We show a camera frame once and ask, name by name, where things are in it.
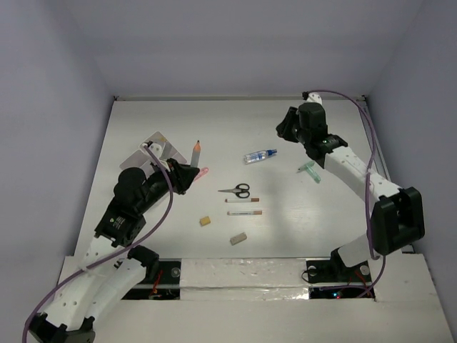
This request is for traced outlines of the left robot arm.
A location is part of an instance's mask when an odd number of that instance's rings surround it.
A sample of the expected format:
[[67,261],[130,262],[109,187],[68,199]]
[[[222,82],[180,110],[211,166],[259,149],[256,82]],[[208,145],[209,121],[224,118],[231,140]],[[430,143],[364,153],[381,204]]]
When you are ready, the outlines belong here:
[[123,170],[79,270],[39,303],[26,320],[22,337],[93,342],[100,323],[126,293],[158,274],[158,254],[137,239],[146,224],[145,213],[166,195],[184,194],[199,172],[175,159],[150,176],[138,167]]

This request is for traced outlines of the white marker brown cap upper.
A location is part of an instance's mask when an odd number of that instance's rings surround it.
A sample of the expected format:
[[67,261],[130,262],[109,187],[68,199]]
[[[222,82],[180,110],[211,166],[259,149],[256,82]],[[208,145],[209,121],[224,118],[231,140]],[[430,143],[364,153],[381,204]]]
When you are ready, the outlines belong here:
[[236,199],[225,199],[226,203],[235,204],[235,203],[251,203],[251,202],[259,202],[260,199],[258,197],[248,197],[248,198],[236,198]]

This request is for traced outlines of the white compartment organizer tray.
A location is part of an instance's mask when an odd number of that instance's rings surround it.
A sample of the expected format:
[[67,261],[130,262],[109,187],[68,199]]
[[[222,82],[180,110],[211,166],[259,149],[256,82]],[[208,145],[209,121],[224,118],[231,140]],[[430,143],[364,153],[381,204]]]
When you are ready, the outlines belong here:
[[141,142],[138,149],[124,160],[119,168],[123,171],[128,168],[139,168],[149,177],[159,170],[159,167],[151,158],[150,151],[166,168],[168,159],[175,159],[180,164],[187,164],[186,158],[176,147],[159,131],[156,131],[145,141]]

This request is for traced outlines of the small spray bottle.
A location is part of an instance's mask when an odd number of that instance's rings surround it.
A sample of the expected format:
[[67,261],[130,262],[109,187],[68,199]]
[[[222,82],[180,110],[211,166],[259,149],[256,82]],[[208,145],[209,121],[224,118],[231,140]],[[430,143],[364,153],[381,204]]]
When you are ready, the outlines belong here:
[[266,159],[269,159],[277,154],[276,149],[266,149],[266,150],[261,150],[261,151],[255,151],[249,154],[246,154],[243,157],[243,161],[245,164],[253,164],[257,163],[260,161],[264,161]]

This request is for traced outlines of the pencil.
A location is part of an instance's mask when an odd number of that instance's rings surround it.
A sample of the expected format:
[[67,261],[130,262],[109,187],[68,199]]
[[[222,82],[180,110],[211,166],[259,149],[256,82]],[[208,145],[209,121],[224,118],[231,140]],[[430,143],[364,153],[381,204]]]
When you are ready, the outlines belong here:
[[200,141],[198,140],[192,150],[191,163],[190,163],[191,167],[195,167],[195,168],[198,167],[200,154],[201,154],[201,145],[200,145]]

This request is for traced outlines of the black handled scissors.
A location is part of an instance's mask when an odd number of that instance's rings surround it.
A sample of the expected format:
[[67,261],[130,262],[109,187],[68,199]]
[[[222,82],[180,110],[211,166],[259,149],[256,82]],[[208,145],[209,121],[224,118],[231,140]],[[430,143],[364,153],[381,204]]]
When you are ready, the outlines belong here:
[[246,183],[237,184],[231,189],[220,189],[221,193],[231,193],[234,194],[239,199],[246,199],[250,197],[250,186]]

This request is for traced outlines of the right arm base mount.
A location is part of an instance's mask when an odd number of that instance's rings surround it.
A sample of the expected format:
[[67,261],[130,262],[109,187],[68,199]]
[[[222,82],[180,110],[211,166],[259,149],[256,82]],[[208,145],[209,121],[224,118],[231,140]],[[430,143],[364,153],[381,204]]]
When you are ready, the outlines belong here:
[[330,259],[311,259],[301,273],[308,285],[309,299],[373,299],[369,291],[372,277],[368,262],[337,269]]

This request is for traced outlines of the pink highlighter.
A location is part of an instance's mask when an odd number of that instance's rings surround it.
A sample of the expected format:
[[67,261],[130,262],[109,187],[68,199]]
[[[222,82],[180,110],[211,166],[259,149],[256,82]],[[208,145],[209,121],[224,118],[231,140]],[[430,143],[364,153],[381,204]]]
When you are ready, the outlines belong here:
[[200,179],[201,177],[205,176],[208,172],[209,172],[208,167],[204,167],[204,168],[200,169],[200,172],[196,175],[194,180],[196,181],[196,180]]

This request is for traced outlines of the aluminium rail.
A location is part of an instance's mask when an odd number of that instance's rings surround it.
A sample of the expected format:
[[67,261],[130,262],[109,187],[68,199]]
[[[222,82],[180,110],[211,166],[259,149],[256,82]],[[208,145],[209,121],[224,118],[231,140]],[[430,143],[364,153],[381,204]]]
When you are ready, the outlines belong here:
[[365,129],[365,133],[367,136],[367,140],[370,146],[370,157],[368,158],[368,162],[366,163],[368,166],[370,166],[370,198],[369,198],[369,215],[367,216],[367,224],[370,224],[370,227],[367,228],[367,232],[371,232],[371,248],[373,252],[371,253],[373,255],[374,259],[378,259],[381,255],[374,249],[374,225],[371,223],[371,217],[374,209],[374,205],[377,201],[377,199],[372,195],[373,187],[374,187],[374,174],[378,173],[381,177],[387,180],[391,180],[388,168],[385,163],[385,159],[383,157],[383,153],[380,149],[379,146],[379,141],[378,137],[376,135],[376,130],[374,129],[374,124],[371,120],[371,116],[368,110],[368,105],[366,103],[366,100],[364,98],[362,99],[357,99],[356,103],[360,107],[359,113],[361,117],[361,121],[363,123],[363,127]]

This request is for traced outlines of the white marker brown cap lower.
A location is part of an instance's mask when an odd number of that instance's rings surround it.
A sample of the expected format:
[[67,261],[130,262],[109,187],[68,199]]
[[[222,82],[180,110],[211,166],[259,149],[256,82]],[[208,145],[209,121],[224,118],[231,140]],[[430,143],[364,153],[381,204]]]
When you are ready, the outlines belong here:
[[263,211],[261,210],[252,210],[252,211],[227,211],[228,216],[256,216],[262,215]]

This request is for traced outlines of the green plastic tool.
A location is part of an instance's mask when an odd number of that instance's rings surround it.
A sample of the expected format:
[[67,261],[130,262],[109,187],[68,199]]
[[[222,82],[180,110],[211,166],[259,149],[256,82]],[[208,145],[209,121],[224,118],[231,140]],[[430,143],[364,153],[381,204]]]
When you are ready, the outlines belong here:
[[302,166],[300,166],[297,170],[296,173],[301,173],[301,172],[306,172],[317,184],[321,182],[321,177],[318,175],[318,173],[313,169],[313,166],[315,165],[314,161],[308,161]]

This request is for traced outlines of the grey eraser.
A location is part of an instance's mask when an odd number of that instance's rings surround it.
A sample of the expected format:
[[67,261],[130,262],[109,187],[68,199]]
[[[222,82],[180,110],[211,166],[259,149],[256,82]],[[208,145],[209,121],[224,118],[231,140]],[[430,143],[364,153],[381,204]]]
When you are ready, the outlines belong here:
[[245,232],[242,232],[240,234],[237,234],[233,237],[230,238],[230,243],[231,246],[235,246],[237,244],[240,244],[241,242],[244,242],[247,240],[247,235]]

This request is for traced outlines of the white marker brown cap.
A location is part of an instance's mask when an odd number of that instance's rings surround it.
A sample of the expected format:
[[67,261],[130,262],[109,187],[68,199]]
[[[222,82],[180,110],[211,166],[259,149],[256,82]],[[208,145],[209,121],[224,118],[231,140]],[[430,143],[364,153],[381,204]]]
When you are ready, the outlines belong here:
[[227,211],[228,216],[256,216],[262,215],[263,211],[261,210],[252,210],[252,211]]
[[248,198],[236,198],[236,199],[225,199],[226,203],[235,204],[235,203],[251,203],[251,202],[259,202],[260,199],[258,197],[248,197]]

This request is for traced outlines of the yellow eraser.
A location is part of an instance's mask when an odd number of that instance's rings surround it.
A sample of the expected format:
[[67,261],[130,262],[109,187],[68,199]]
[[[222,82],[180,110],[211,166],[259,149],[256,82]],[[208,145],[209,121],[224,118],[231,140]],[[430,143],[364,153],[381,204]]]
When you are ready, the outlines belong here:
[[206,216],[206,217],[203,217],[199,220],[199,224],[204,227],[206,225],[209,225],[211,223],[211,219],[210,217]]

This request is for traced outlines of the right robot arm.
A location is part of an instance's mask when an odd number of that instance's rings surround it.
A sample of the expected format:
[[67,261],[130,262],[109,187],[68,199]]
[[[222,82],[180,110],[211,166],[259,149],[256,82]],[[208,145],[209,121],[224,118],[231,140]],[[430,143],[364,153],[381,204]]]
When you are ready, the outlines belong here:
[[421,193],[383,178],[364,164],[345,140],[329,133],[321,104],[305,102],[290,107],[276,133],[286,141],[302,144],[311,160],[338,177],[366,206],[366,233],[319,262],[310,282],[344,282],[360,264],[424,237]]

